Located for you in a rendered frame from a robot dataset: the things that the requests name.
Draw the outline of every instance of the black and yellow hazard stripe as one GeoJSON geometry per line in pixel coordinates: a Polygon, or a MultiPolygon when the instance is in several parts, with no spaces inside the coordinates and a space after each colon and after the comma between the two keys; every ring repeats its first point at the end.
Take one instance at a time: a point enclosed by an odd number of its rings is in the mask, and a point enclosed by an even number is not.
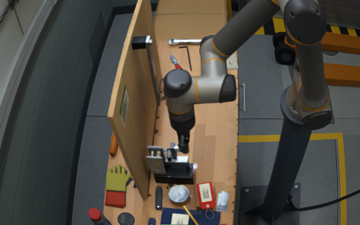
{"type": "MultiPolygon", "coordinates": [[[[274,35],[277,32],[285,32],[285,24],[282,18],[271,18],[267,23],[261,27],[255,34],[274,35]]],[[[360,30],[352,28],[342,28],[333,25],[326,25],[326,31],[336,34],[346,34],[360,37],[360,30]]]]}

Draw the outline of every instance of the yellow pencil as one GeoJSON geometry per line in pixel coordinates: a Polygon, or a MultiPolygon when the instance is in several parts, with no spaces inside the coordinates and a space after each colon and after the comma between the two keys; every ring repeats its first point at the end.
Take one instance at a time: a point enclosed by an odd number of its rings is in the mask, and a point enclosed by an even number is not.
{"type": "Polygon", "coordinates": [[[183,207],[185,208],[185,211],[188,213],[188,215],[191,217],[192,221],[194,221],[194,223],[196,225],[198,225],[198,222],[196,222],[195,218],[190,214],[190,212],[188,211],[188,208],[186,208],[185,205],[183,205],[183,207]]]}

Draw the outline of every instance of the work glove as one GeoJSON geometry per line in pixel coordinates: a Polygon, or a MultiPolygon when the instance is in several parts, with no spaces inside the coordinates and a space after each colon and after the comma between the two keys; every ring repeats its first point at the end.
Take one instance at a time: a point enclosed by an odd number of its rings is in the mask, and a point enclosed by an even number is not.
{"type": "Polygon", "coordinates": [[[125,168],[117,165],[113,170],[109,168],[106,174],[106,190],[126,192],[126,183],[131,175],[125,172],[125,168]]]}

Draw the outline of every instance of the caster wheel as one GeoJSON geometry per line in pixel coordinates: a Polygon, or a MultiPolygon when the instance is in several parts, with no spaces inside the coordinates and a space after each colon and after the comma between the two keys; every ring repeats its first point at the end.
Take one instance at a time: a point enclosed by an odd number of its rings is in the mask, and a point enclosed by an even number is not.
{"type": "Polygon", "coordinates": [[[286,32],[278,32],[273,36],[273,46],[278,47],[281,41],[284,41],[286,32]]]}
{"type": "Polygon", "coordinates": [[[282,65],[291,65],[295,61],[295,50],[287,44],[280,44],[275,48],[275,58],[282,65]]]}

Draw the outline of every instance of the orange handle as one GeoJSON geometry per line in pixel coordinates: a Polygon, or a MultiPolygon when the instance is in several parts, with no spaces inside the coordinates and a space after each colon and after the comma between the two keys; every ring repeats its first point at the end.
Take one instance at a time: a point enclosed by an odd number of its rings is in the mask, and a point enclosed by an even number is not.
{"type": "Polygon", "coordinates": [[[115,135],[113,133],[113,135],[111,136],[111,143],[110,143],[110,150],[109,150],[111,156],[115,156],[116,152],[117,152],[117,141],[115,138],[115,135]]]}

